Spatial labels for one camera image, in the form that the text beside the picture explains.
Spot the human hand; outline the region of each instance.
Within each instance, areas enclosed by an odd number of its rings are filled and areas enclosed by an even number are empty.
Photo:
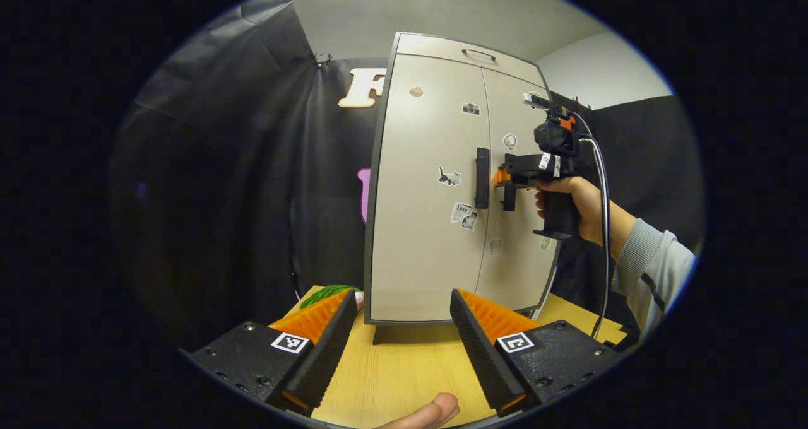
[[[437,429],[456,417],[459,412],[457,397],[448,392],[439,392],[431,403],[378,429]]]
[[[595,185],[582,177],[566,177],[550,182],[539,182],[535,197],[541,219],[545,219],[545,191],[572,194],[575,208],[581,214],[580,222],[578,222],[578,234],[588,242],[603,246],[600,190]]]

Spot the ceiling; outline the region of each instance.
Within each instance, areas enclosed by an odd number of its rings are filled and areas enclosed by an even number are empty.
[[[395,32],[437,35],[536,61],[608,29],[565,0],[293,0],[315,53],[387,57]]]

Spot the cabinet handle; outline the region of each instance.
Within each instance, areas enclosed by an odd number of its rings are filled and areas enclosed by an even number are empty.
[[[496,60],[497,60],[497,58],[496,58],[495,56],[493,56],[493,55],[491,55],[491,54],[487,54],[487,53],[485,53],[485,52],[482,52],[482,50],[463,49],[463,50],[462,50],[462,52],[463,52],[464,54],[468,54],[469,52],[476,52],[476,53],[478,53],[478,54],[482,54],[482,55],[485,55],[485,56],[490,57],[490,58],[491,58],[491,61],[496,61]]]
[[[491,150],[477,148],[477,186],[474,193],[474,208],[488,208],[488,172],[491,165]]]

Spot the green object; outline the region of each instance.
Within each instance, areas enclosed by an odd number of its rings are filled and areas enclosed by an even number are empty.
[[[350,285],[329,285],[324,288],[321,288],[318,291],[315,291],[311,297],[306,298],[300,303],[300,309],[306,308],[306,306],[314,305],[314,303],[319,302],[320,300],[325,300],[326,298],[336,295],[345,289],[353,289],[353,291],[361,291],[356,287],[352,287]]]

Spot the cabinet door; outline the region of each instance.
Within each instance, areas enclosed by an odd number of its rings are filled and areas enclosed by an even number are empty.
[[[452,288],[473,291],[485,242],[487,210],[473,210],[473,224],[453,219],[456,204],[474,206],[477,147],[490,148],[485,86],[476,66],[395,58],[376,184],[369,317],[451,320]],[[469,103],[477,108],[464,112]]]
[[[505,162],[505,153],[540,153],[533,130],[545,121],[546,113],[525,104],[523,93],[538,93],[546,99],[547,92],[496,71],[483,69],[482,73],[490,116],[490,172],[494,175]],[[538,305],[545,289],[549,291],[555,266],[557,240],[533,233],[534,228],[544,227],[536,213],[535,194],[535,189],[518,190],[516,211],[503,211],[503,189],[491,185],[488,231],[476,294],[511,309]]]

